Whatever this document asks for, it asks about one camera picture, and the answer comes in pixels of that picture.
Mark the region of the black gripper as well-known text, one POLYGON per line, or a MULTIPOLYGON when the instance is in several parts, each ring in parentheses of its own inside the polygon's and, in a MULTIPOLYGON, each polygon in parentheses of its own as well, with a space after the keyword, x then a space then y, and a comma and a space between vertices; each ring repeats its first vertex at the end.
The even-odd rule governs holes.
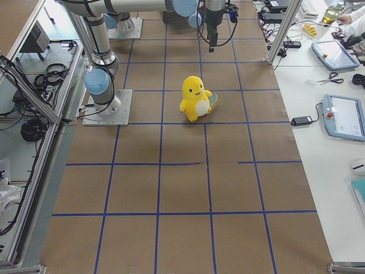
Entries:
POLYGON ((214 46, 217 46, 218 32, 216 26, 207 25, 207 40, 209 42, 209 52, 214 52, 214 46))

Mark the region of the white sleeved forearm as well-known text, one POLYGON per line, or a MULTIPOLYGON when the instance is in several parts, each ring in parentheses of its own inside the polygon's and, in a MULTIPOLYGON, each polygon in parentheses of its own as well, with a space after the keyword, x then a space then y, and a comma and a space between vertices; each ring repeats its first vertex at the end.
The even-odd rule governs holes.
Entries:
POLYGON ((349 13, 352 18, 352 22, 347 25, 345 29, 345 34, 350 35, 360 35, 364 32, 364 6, 349 13))

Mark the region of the person hand at desk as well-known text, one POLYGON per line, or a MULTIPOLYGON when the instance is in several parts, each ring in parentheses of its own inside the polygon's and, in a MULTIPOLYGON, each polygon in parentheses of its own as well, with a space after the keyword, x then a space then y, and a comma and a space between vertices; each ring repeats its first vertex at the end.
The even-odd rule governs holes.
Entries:
POLYGON ((352 22, 352 18, 350 14, 342 14, 337 17, 338 26, 349 25, 352 22))

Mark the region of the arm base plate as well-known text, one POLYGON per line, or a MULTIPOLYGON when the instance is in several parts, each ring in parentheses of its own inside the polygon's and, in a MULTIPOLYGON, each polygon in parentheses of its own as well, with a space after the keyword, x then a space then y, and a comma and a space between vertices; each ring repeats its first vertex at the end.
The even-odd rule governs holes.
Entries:
POLYGON ((127 20, 116 23, 113 19, 106 19, 106 26, 109 39, 128 40, 140 39, 143 19, 128 18, 127 20))
POLYGON ((115 98, 110 105, 94 104, 92 96, 89 96, 88 104, 83 114, 84 126, 127 126, 132 102, 132 90, 116 90, 115 98))

